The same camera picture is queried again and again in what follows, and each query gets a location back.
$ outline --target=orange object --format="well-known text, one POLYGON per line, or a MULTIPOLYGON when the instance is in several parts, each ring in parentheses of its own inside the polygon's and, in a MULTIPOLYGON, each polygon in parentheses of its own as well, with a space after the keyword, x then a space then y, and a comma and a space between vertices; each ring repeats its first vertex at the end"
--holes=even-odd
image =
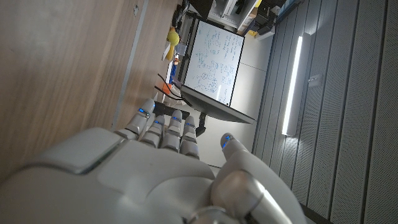
POLYGON ((172 85, 171 84, 167 84, 166 85, 166 83, 163 83, 163 92, 165 92, 166 94, 170 94, 170 90, 167 88, 167 86, 169 86, 169 88, 171 89, 172 88, 172 85))
POLYGON ((178 63, 180 63, 180 60, 178 58, 174 59, 174 65, 178 65, 178 63))

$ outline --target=fluorescent light fixture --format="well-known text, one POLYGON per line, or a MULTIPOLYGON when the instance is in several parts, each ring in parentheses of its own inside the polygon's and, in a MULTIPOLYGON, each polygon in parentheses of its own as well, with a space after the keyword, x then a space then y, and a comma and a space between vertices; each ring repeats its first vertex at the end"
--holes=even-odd
POLYGON ((284 135, 294 136, 296 133, 310 41, 310 35, 306 33, 302 37, 299 37, 297 41, 292 79, 290 80, 289 95, 287 97, 284 125, 282 128, 282 134, 284 135))

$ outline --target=black stand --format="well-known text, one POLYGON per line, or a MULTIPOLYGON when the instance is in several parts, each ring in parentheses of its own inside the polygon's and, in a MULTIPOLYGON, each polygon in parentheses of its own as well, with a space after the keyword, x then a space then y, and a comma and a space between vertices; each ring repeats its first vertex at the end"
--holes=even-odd
POLYGON ((200 113, 200 115, 199 115, 199 126, 196 129, 197 137, 200 136, 201 134, 203 134, 206 131, 205 120, 206 120, 206 115, 204 113, 200 113))
MULTIPOLYGON (((172 116, 174 111, 175 111, 175 108, 166 106, 163 103, 155 101, 154 114, 156 116, 165 115, 165 114, 172 116)), ((182 112, 182 119, 186 119, 189 116, 189 112, 186 112, 186 111, 181 111, 181 112, 182 112)))

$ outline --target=office room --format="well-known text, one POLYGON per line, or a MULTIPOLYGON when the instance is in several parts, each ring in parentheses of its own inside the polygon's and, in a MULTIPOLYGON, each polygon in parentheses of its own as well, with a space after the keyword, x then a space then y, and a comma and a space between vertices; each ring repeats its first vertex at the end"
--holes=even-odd
POLYGON ((391 0, 2 0, 0 222, 395 223, 397 27, 391 0))

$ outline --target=whiteboard frame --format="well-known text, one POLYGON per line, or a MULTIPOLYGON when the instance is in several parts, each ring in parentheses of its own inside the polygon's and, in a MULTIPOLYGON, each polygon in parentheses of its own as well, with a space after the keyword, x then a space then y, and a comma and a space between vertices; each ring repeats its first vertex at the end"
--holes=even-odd
MULTIPOLYGON (((192 51, 193 51, 193 48, 194 48, 194 46, 195 46, 195 39, 196 39, 197 33, 198 33, 199 23, 200 23, 201 21, 204 22, 204 23, 207 23, 207 24, 209 24, 209 25, 215 26, 215 27, 217 27, 217 28, 219 28, 219 29, 228 31, 228 32, 230 32, 230 33, 232 33, 232 34, 234 34, 234 35, 236 35, 236 36, 243 37, 243 42, 242 42, 242 47, 241 47, 241 53, 239 54, 238 66, 236 67, 235 80, 234 80, 234 84, 233 84, 233 86, 232 86, 231 99, 230 99, 230 101, 229 101, 229 104, 226 105, 226 106, 231 107, 232 98, 233 98, 233 95, 234 95, 236 77, 238 76, 239 64, 241 63, 241 57, 242 57, 242 52, 243 52, 243 47, 244 47, 244 41, 245 41, 246 38, 245 38, 244 36, 241 36, 241 35, 239 35, 239 34, 237 34, 237 33, 232 32, 232 31, 230 31, 230 30, 228 30, 228 29, 225 29, 223 25, 218 24, 218 23, 216 23, 216 22, 213 22, 213 21, 206 21, 206 20, 204 20, 204 19, 202 19, 201 17, 198 17, 198 16, 195 16, 194 18, 197 19, 198 22, 197 22, 197 28, 196 28, 196 30, 195 30, 195 35, 193 36, 192 48, 190 49, 190 52, 189 52, 188 65, 187 65, 187 69, 186 69, 185 74, 184 74, 184 77, 183 77, 183 84, 185 84, 185 79, 186 79, 186 77, 187 77, 187 73, 188 73, 188 69, 189 69, 189 65, 190 65, 190 61, 191 61, 192 51)), ((195 22, 192 22, 191 28, 193 29, 194 26, 195 26, 195 22)))

